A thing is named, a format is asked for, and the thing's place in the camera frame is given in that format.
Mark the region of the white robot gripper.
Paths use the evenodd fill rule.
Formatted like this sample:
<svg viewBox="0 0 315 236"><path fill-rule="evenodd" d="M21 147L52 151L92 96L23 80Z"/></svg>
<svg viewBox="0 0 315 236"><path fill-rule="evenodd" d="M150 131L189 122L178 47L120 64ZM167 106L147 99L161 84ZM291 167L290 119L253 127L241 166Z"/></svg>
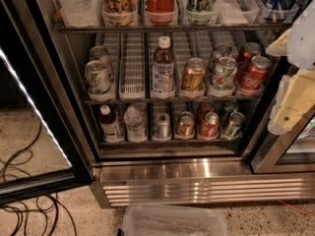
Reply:
<svg viewBox="0 0 315 236"><path fill-rule="evenodd" d="M298 71L292 77L283 76L272 108L268 131L282 135L292 130L315 105L315 0L267 48L271 56L286 56Z"/></svg>

